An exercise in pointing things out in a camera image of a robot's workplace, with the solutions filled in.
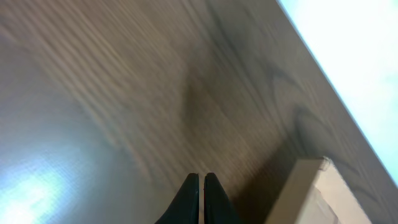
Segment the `brown cardboard box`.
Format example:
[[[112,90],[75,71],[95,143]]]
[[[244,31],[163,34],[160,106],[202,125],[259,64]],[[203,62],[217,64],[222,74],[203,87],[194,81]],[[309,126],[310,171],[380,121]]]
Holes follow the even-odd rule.
[[[266,224],[371,224],[332,160],[299,159]]]

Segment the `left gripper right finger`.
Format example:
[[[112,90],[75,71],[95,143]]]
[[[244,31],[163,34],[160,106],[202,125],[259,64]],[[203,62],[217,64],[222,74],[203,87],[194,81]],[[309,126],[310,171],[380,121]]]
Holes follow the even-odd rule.
[[[242,224],[215,173],[207,173],[204,183],[205,224]]]

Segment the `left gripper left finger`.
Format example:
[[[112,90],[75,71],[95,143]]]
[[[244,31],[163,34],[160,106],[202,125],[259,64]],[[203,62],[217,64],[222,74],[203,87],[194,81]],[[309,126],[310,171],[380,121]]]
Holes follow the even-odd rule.
[[[199,176],[189,173],[174,199],[155,224],[198,224]]]

